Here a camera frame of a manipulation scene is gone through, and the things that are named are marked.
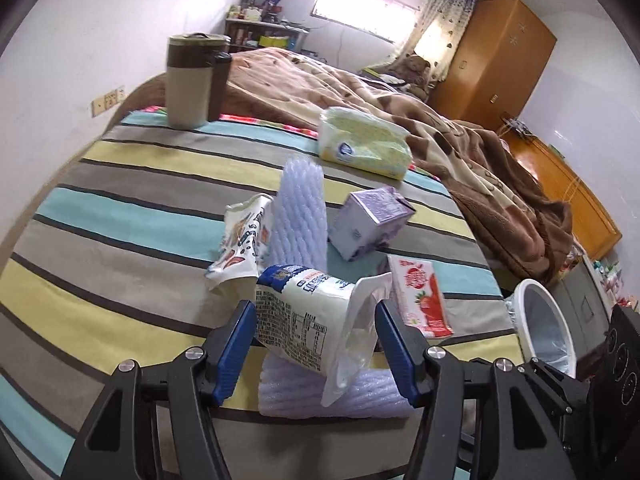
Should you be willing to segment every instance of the white trash bin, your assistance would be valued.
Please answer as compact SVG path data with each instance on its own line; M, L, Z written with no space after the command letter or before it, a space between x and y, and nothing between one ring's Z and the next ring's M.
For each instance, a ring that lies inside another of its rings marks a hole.
M504 301L518 330L525 360L537 357L574 378L574 342L560 307L549 291L535 280L524 280Z

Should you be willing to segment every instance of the nutrition label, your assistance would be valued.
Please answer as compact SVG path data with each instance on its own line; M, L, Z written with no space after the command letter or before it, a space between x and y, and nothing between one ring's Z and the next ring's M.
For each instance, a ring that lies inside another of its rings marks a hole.
M265 345L282 348L292 359L320 371L327 327L316 316L291 311L291 306L272 292L256 290L257 338Z

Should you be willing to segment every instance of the bed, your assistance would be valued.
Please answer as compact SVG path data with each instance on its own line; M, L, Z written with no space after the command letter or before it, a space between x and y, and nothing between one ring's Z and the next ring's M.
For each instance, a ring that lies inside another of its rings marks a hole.
M124 359L173 359L223 324L232 305L208 290L225 205L274 194L291 156L316 158L312 130L225 116L192 132L134 112L71 165L40 205L0 276L0 426L34 478L57 478L102 384ZM352 190L394 184L322 162L329 220ZM436 178L411 170L398 189L417 213L389 251L433 263L462 359L521 362L500 289L460 210ZM355 280L385 253L330 273ZM233 478L392 478L420 420L285 420L257 411L266 349L252 346L214 426ZM386 367L375 354L371 367ZM162 464L178 475L168 410Z
M111 125L148 105L164 105L163 74L136 89ZM450 192L505 290L527 278L545 284L556 275L573 244L571 206L549 200L495 132L450 121L412 96L374 88L300 54L278 48L234 54L224 113L315 130L331 106L407 129L414 164Z

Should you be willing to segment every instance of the wooden dresser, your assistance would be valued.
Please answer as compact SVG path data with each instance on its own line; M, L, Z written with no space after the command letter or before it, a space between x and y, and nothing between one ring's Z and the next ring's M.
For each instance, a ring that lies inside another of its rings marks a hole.
M536 136L502 136L511 155L540 183L552 200L571 203L574 235L591 260L599 260L622 238L622 233L585 183L564 160Z
M446 118L497 130L503 114L520 114L555 44L520 0L480 0L428 105Z

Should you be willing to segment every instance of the drawer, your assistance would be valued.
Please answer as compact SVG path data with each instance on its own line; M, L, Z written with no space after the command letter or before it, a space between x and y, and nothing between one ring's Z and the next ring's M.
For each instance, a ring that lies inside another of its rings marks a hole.
M609 319L598 289L584 263L572 269L562 282L584 333L587 351L591 351L604 341L609 328Z

